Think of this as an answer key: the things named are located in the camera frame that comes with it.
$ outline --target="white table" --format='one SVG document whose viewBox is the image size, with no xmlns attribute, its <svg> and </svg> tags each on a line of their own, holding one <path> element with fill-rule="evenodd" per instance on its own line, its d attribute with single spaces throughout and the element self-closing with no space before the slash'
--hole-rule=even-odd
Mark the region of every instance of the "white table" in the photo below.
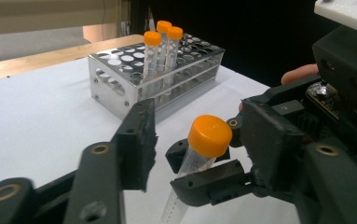
<svg viewBox="0 0 357 224">
<path fill-rule="evenodd" d="M 186 138 L 196 117 L 233 118 L 240 99 L 267 88 L 221 66 L 216 81 L 159 110 L 156 164 L 146 193 L 125 191 L 127 223 L 158 223 L 175 178 L 165 153 Z M 85 147 L 109 141 L 120 122 L 91 98 L 86 58 L 0 78 L 0 181 L 26 177 L 39 188 L 66 175 L 77 168 Z M 230 153 L 246 172 L 250 170 L 244 147 L 231 148 Z M 294 205 L 250 194 L 216 206 L 190 207 L 183 223 L 289 224 L 299 220 Z"/>
</svg>

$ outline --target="test tube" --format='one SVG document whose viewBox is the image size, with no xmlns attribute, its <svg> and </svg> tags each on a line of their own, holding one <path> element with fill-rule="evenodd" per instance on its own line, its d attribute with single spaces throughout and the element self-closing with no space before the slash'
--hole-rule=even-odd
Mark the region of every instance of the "test tube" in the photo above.
<svg viewBox="0 0 357 224">
<path fill-rule="evenodd" d="M 158 64 L 164 65 L 166 62 L 166 49 L 167 49 L 167 30 L 172 26 L 169 21 L 158 21 L 156 30 L 161 35 L 161 44 L 158 49 Z"/>
<path fill-rule="evenodd" d="M 223 120 L 212 115 L 197 117 L 187 136 L 189 147 L 177 178 L 210 168 L 216 158 L 225 154 L 231 138 L 231 129 Z M 181 223 L 187 208 L 172 189 L 160 223 Z"/>
<path fill-rule="evenodd" d="M 157 73 L 158 47 L 161 43 L 161 35 L 156 31 L 146 31 L 144 33 L 144 79 L 154 77 Z M 156 83 L 151 83 L 143 87 L 143 99 L 147 99 L 158 87 Z"/>
<path fill-rule="evenodd" d="M 164 63 L 167 72 L 171 72 L 176 65 L 179 41 L 182 39 L 183 35 L 184 31 L 177 26 L 171 26 L 167 30 L 166 62 Z M 170 87 L 172 83 L 173 75 L 163 78 L 163 86 L 165 88 Z M 171 93 L 171 91 L 165 92 L 166 95 L 170 95 Z"/>
</svg>

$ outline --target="orange cap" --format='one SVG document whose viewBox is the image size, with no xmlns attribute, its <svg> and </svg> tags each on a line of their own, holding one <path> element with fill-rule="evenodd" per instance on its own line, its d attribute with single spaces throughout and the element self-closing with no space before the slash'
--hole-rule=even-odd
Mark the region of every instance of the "orange cap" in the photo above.
<svg viewBox="0 0 357 224">
<path fill-rule="evenodd" d="M 187 141 L 200 155 L 214 158 L 225 154 L 232 136 L 226 122 L 215 116 L 202 115 L 193 121 Z"/>
<path fill-rule="evenodd" d="M 167 34 L 167 30 L 171 26 L 172 26 L 172 23 L 169 21 L 158 21 L 158 24 L 156 25 L 156 30 L 161 33 Z"/>
<path fill-rule="evenodd" d="M 181 39 L 183 35 L 184 31 L 177 26 L 171 26 L 167 30 L 167 36 L 171 39 Z"/>
<path fill-rule="evenodd" d="M 144 34 L 144 42 L 146 45 L 158 46 L 161 42 L 161 35 L 156 31 L 146 31 Z"/>
</svg>

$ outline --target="metal test tube rack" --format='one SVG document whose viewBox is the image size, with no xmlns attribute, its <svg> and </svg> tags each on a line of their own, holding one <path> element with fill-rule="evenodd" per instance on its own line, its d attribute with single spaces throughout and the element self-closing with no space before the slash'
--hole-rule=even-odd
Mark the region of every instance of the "metal test tube rack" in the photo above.
<svg viewBox="0 0 357 224">
<path fill-rule="evenodd" d="M 144 100 L 146 85 L 161 86 L 148 98 L 155 98 L 155 109 L 170 104 L 202 84 L 215 80 L 225 50 L 205 40 L 184 34 L 180 41 L 177 65 L 165 72 L 163 65 L 153 77 L 144 78 L 144 43 L 90 54 L 91 96 L 120 119 L 131 106 Z M 171 86 L 155 85 L 172 76 Z"/>
</svg>

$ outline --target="wooden surface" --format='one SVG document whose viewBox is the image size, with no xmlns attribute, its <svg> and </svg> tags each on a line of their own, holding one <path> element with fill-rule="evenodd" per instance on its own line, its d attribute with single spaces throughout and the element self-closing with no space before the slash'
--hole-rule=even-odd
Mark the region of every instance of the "wooden surface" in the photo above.
<svg viewBox="0 0 357 224">
<path fill-rule="evenodd" d="M 13 76 L 58 63 L 70 62 L 75 59 L 87 57 L 91 53 L 105 49 L 114 49 L 133 45 L 141 43 L 143 40 L 144 37 L 142 35 L 128 35 L 69 49 L 59 49 L 51 52 L 2 61 L 0 62 L 0 77 Z"/>
</svg>

